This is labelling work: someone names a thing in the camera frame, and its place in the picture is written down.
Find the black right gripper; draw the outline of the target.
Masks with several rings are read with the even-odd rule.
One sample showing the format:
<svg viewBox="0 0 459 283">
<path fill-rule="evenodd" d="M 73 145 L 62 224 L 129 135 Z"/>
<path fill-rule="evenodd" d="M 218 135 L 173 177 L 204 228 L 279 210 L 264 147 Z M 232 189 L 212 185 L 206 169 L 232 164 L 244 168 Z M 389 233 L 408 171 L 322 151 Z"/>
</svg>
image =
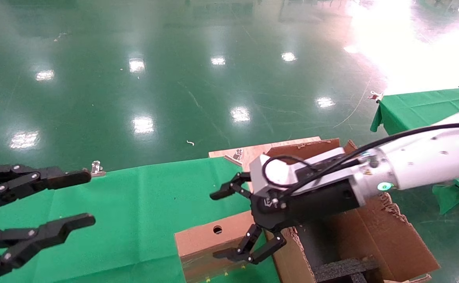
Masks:
<svg viewBox="0 0 459 283">
<path fill-rule="evenodd" d="M 242 187 L 252 183 L 253 192 Z M 308 221 L 322 219 L 362 206 L 362 192 L 350 177 L 342 178 L 299 195 L 283 196 L 278 189 L 265 190 L 265 181 L 257 173 L 236 173 L 231 181 L 210 193 L 210 199 L 220 200 L 235 193 L 251 199 L 252 224 L 236 248 L 213 252 L 215 259 L 231 262 L 245 261 L 258 265 L 287 244 L 282 229 Z M 271 240 L 254 249 L 262 229 L 274 233 Z"/>
</svg>

